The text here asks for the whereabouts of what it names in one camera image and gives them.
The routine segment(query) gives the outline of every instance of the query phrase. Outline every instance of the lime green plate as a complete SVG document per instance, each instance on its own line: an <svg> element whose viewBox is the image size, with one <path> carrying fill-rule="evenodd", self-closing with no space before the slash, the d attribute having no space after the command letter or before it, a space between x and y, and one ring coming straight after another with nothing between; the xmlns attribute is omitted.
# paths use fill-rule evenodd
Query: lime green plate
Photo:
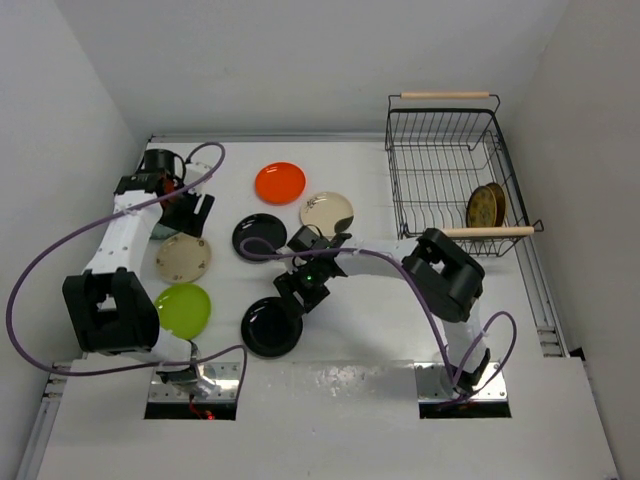
<svg viewBox="0 0 640 480"><path fill-rule="evenodd" d="M184 340L198 336L211 315L209 295L198 285L180 283L167 288L153 302L160 326Z"/></svg>

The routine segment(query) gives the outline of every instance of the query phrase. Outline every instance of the wooden handle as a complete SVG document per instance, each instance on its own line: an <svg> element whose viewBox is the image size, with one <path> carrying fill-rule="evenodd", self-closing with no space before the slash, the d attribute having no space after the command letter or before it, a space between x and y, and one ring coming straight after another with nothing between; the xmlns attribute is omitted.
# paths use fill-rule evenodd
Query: wooden handle
<svg viewBox="0 0 640 480"><path fill-rule="evenodd" d="M459 240L479 240L482 238L528 237L533 235L533 227L495 227L495 228L443 228L447 237Z"/></svg>
<svg viewBox="0 0 640 480"><path fill-rule="evenodd" d="M403 100L445 100L489 98L489 92L403 92Z"/></svg>

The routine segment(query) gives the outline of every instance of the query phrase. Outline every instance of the white table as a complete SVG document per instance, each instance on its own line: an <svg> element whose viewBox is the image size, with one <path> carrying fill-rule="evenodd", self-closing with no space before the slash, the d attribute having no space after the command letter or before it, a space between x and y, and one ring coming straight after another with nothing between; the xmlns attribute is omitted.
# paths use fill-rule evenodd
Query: white table
<svg viewBox="0 0 640 480"><path fill-rule="evenodd" d="M152 147L186 156L195 145ZM213 264L197 282L214 303L209 325L196 339L204 353L240 343L246 309L276 295L272 281L283 266L250 264L232 249L231 232L245 216L276 215L291 235L300 226L304 198L331 190L354 206L351 233L395 238L381 143L226 146L224 165L205 186L216 202L204 231ZM217 157L212 147L194 160L213 164ZM307 176L303 197L291 205L269 206L254 193L257 171L276 161L296 163ZM167 287L154 271L157 248L149 247L142 269L151 298ZM515 252L481 263L481 318L508 310L518 323L518 343L505 369L511 419L420 420L410 361L436 359L438 353L415 298L399 280L334 279L327 284L331 295L305 317L302 338L290 354L279 361L251 357L235 422L143 420L148 371L70 379L39 479L613 475L582 365L542 356ZM508 323L496 322L487 339L493 359L504 353L510 337ZM122 362L91 355L74 368Z"/></svg>

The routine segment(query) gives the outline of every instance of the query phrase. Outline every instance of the rectangular hole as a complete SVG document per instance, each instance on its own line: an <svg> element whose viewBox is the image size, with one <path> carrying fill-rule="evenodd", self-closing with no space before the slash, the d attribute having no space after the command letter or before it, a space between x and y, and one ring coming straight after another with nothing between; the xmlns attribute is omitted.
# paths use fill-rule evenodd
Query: rectangular hole
<svg viewBox="0 0 640 480"><path fill-rule="evenodd" d="M236 393L241 364L212 362L198 367L197 382L191 375L180 375L163 383L154 370L144 413L146 420L235 420ZM189 405L189 392L198 392Z"/></svg>
<svg viewBox="0 0 640 480"><path fill-rule="evenodd" d="M201 417L189 410L189 404L184 403L147 403L144 412L145 420L235 420L236 405L219 403L198 403L195 405ZM211 412L209 419L206 412Z"/></svg>
<svg viewBox="0 0 640 480"><path fill-rule="evenodd" d="M421 420L437 418L511 418L508 402L471 402L445 408L436 404L420 404L419 408Z"/></svg>
<svg viewBox="0 0 640 480"><path fill-rule="evenodd" d="M496 362L490 362L477 388L493 375ZM416 391L420 419L439 418L511 418L506 384L502 373L486 384L471 401L455 403L457 397L448 381L444 365L434 362L415 364Z"/></svg>

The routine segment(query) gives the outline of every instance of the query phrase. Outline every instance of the black wire basket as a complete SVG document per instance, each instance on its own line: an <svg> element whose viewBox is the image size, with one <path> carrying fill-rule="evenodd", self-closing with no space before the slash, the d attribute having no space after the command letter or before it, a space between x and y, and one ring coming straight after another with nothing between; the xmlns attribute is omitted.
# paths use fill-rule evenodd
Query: black wire basket
<svg viewBox="0 0 640 480"><path fill-rule="evenodd" d="M487 108L399 108L407 101L495 100ZM389 95L385 148L398 238L435 227L469 254L500 257L534 231L488 92ZM468 229L467 204L481 185L498 183L506 197L502 227Z"/></svg>

